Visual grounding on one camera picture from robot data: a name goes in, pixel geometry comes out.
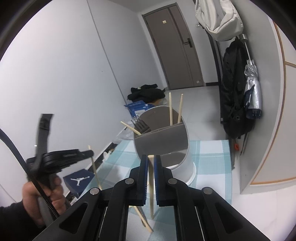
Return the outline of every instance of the brown door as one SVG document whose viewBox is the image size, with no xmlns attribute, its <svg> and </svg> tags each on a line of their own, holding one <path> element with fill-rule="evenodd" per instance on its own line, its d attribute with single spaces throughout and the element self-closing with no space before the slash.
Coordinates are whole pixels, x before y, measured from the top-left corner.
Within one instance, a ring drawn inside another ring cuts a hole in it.
<svg viewBox="0 0 296 241">
<path fill-rule="evenodd" d="M 144 16 L 169 89 L 203 86 L 191 35 L 176 4 Z"/>
</svg>

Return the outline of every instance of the tiled floor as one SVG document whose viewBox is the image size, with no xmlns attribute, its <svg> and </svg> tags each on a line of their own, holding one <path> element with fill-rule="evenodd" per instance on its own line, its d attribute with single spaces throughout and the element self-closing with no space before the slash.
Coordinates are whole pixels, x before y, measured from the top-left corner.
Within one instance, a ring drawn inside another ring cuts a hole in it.
<svg viewBox="0 0 296 241">
<path fill-rule="evenodd" d="M 182 117 L 190 140 L 221 140 L 226 135 L 220 124 L 217 86 L 170 91 L 173 108 L 179 109 L 184 94 Z M 284 241 L 296 223 L 296 186 L 272 192 L 245 194 L 239 191 L 239 161 L 232 171 L 232 206 L 271 241 Z"/>
</svg>

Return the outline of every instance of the door frame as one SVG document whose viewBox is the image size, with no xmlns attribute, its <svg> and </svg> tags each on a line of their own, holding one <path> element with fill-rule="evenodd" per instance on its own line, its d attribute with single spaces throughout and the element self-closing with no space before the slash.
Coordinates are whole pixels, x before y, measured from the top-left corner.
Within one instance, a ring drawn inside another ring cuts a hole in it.
<svg viewBox="0 0 296 241">
<path fill-rule="evenodd" d="M 200 76 L 201 76 L 201 81 L 202 81 L 202 86 L 199 86 L 199 87 L 206 86 L 206 85 L 205 85 L 205 82 L 204 82 L 204 80 L 203 80 L 202 71 L 201 71 L 201 67 L 200 67 L 200 60 L 199 60 L 199 58 L 198 58 L 198 55 L 197 55 L 197 52 L 196 52 L 196 48 L 195 48 L 194 42 L 193 42 L 193 40 L 192 40 L 191 32 L 190 32 L 190 30 L 189 30 L 189 28 L 188 28 L 187 22 L 186 22 L 186 20 L 185 20 L 185 18 L 184 18 L 184 16 L 183 16 L 183 13 L 181 12 L 180 7 L 178 6 L 177 3 L 173 3 L 173 4 L 169 4 L 169 5 L 166 5 L 166 6 L 160 7 L 160 8 L 158 8 L 158 9 L 155 9 L 155 10 L 153 10 L 153 11 L 150 11 L 150 12 L 148 12 L 148 13 L 142 15 L 143 20 L 144 20 L 144 22 L 145 22 L 145 24 L 146 24 L 146 27 L 147 27 L 147 29 L 148 29 L 148 31 L 149 31 L 150 37 L 151 37 L 151 39 L 152 39 L 152 42 L 153 42 L 154 48 L 155 48 L 155 50 L 156 50 L 156 53 L 157 53 L 157 56 L 158 56 L 159 62 L 160 62 L 160 64 L 161 64 L 161 68 L 162 68 L 162 70 L 163 70 L 163 73 L 164 73 L 164 76 L 165 76 L 165 81 L 166 81 L 166 83 L 167 83 L 167 85 L 168 85 L 168 89 L 169 89 L 169 90 L 171 89 L 171 88 L 170 88 L 170 84 L 169 84 L 169 82 L 168 82 L 168 77 L 167 77 L 167 75 L 166 75 L 166 72 L 165 72 L 165 69 L 164 69 L 164 65 L 163 65 L 163 62 L 162 62 L 162 60 L 161 60 L 160 53 L 159 53 L 158 48 L 157 48 L 157 46 L 156 46 L 156 43 L 155 43 L 155 40 L 154 40 L 154 38 L 153 38 L 152 32 L 151 32 L 151 30 L 150 30 L 150 27 L 149 27 L 148 22 L 146 21 L 145 17 L 148 16 L 148 15 L 150 15 L 150 14 L 153 14 L 153 13 L 155 13 L 155 12 L 158 12 L 158 11 L 160 11 L 160 10 L 163 10 L 163 9 L 166 9 L 166 8 L 170 8 L 170 7 L 172 7 L 172 6 L 177 6 L 177 8 L 178 8 L 178 10 L 179 10 L 179 12 L 181 13 L 181 16 L 182 16 L 182 18 L 183 18 L 183 21 L 184 21 L 184 23 L 185 23 L 185 26 L 186 26 L 186 28 L 187 28 L 187 31 L 188 31 L 188 33 L 189 33 L 190 41 L 191 41 L 191 44 L 192 44 L 192 47 L 193 47 L 193 50 L 194 50 L 194 54 L 195 54 L 196 59 L 197 59 L 197 61 L 198 61 L 198 63 L 199 63 L 199 65 L 198 65 L 197 67 L 199 68 Z M 179 28 L 178 28 L 178 26 L 177 26 L 177 24 L 176 24 L 176 22 L 175 22 L 175 19 L 174 19 L 174 16 L 173 16 L 173 15 L 172 15 L 172 18 L 173 18 L 173 21 L 174 21 L 174 23 L 175 23 L 175 25 L 176 25 L 176 28 L 177 28 L 177 30 L 178 30 L 179 36 L 180 36 L 180 38 L 181 38 L 181 40 L 182 40 L 181 33 L 180 33 L 180 31 L 179 31 Z M 181 89 L 187 89 L 187 88 L 198 88 L 198 87 L 197 87 L 197 86 L 193 86 L 193 87 L 185 87 L 185 88 L 181 88 Z"/>
</svg>

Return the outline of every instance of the wooden chopstick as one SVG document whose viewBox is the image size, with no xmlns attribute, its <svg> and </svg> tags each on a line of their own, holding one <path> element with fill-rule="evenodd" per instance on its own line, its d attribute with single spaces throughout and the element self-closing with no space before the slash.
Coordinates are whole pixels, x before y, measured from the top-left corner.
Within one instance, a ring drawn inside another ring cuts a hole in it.
<svg viewBox="0 0 296 241">
<path fill-rule="evenodd" d="M 181 122 L 182 107 L 183 107 L 183 94 L 181 94 L 181 99 L 180 99 L 179 115 L 178 115 L 178 123 Z"/>
<path fill-rule="evenodd" d="M 154 155 L 148 155 L 150 216 L 154 219 Z"/>
<path fill-rule="evenodd" d="M 172 107 L 172 94 L 168 93 L 169 105 L 170 105 L 170 126 L 173 125 L 173 107 Z"/>
<path fill-rule="evenodd" d="M 137 135 L 141 135 L 141 133 L 140 132 L 138 132 L 136 129 L 134 129 L 134 128 L 132 128 L 132 127 L 130 127 L 128 124 L 125 124 L 124 122 L 120 122 L 121 124 L 123 124 L 123 125 L 125 125 L 127 128 L 129 128 L 130 130 L 132 130 L 134 133 L 136 133 Z"/>
<path fill-rule="evenodd" d="M 98 174 L 96 173 L 96 165 L 94 164 L 94 158 L 91 157 L 91 164 L 93 167 L 93 171 L 94 171 L 94 176 L 96 177 L 96 182 L 98 184 L 98 188 L 102 190 L 102 186 L 99 183 L 99 178 L 98 178 Z"/>
<path fill-rule="evenodd" d="M 148 229 L 148 231 L 150 233 L 152 233 L 153 232 L 153 229 L 151 228 L 151 226 L 149 225 L 149 223 L 147 222 L 147 220 L 143 217 L 143 215 L 141 214 L 139 208 L 137 206 L 133 206 L 133 207 L 136 210 L 136 212 L 139 215 L 139 217 L 141 218 L 141 220 L 143 221 L 143 223 L 145 224 L 145 226 Z"/>
</svg>

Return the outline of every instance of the blue and white checkered tablecloth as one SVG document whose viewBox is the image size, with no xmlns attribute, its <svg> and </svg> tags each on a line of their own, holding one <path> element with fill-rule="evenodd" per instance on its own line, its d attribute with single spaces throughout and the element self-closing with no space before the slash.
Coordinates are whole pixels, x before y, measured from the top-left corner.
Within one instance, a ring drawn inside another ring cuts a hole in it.
<svg viewBox="0 0 296 241">
<path fill-rule="evenodd" d="M 221 197 L 231 204 L 232 178 L 229 144 L 227 140 L 190 141 L 190 152 L 196 166 L 196 175 L 190 187 L 201 189 L 212 187 Z M 127 178 L 130 170 L 139 166 L 133 141 L 122 141 L 98 168 L 97 173 L 103 189 L 113 187 L 118 181 Z M 96 187 L 93 178 L 86 187 L 87 192 Z M 154 230 L 149 233 L 133 208 L 129 209 L 126 232 L 127 241 L 174 241 L 176 240 L 173 207 L 158 207 L 154 200 L 154 219 L 149 210 L 149 202 L 143 207 L 148 223 Z"/>
</svg>

